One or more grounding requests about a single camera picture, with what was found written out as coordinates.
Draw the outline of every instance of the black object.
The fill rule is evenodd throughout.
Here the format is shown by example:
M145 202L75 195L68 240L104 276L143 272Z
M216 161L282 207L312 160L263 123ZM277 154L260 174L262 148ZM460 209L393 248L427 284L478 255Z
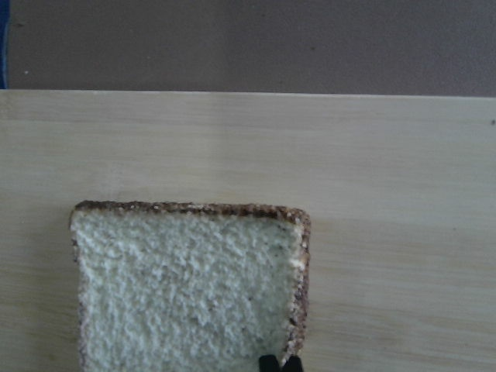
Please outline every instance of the black object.
M301 359L297 356L291 356L286 364L279 367L279 362L274 355L263 355L258 360L260 372L303 372Z

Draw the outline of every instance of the gray background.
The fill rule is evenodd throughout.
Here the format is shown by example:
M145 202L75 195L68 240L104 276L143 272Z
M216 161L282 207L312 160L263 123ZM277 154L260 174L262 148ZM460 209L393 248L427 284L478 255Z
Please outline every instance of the gray background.
M496 1L12 0L10 88L496 95Z

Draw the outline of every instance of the white bread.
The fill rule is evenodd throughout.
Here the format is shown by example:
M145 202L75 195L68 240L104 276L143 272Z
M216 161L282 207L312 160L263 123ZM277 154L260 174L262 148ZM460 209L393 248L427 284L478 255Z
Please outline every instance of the white bread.
M84 372L252 371L302 347L310 220L268 205L83 201Z

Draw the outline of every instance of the whole grain bread crust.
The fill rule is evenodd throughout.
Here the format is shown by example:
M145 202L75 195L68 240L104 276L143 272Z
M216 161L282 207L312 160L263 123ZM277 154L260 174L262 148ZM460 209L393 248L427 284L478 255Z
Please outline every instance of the whole grain bread crust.
M83 201L74 207L72 215L76 211L112 211L116 213L127 212L147 212L147 213L186 213L186 214L199 214L199 215L238 215L248 216L251 215L257 218L270 218L280 221L286 221L302 228L301 245L299 260L302 269L298 273L297 284L294 287L294 294L292 306L289 316L288 326L288 341L284 347L284 352L280 355L279 359L284 364L291 355L297 355L299 350L303 347L305 340L306 318L308 311L308 268L310 262L310 253L308 251L310 241L310 217L308 214L298 208L288 208L277 205L263 205L263 204L197 204L191 202L177 203L177 202L155 202L149 203L144 201ZM78 242L76 239L72 240L74 251L76 252L75 260L78 260ZM79 317L80 324L84 323L84 306L79 304ZM80 339L80 362L81 367L85 365L85 341Z

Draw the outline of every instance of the table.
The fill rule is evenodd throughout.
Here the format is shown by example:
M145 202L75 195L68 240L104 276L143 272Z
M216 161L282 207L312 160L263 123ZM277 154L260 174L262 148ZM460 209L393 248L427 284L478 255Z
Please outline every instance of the table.
M312 217L313 371L496 370L496 99L0 92L0 360L78 370L83 199Z

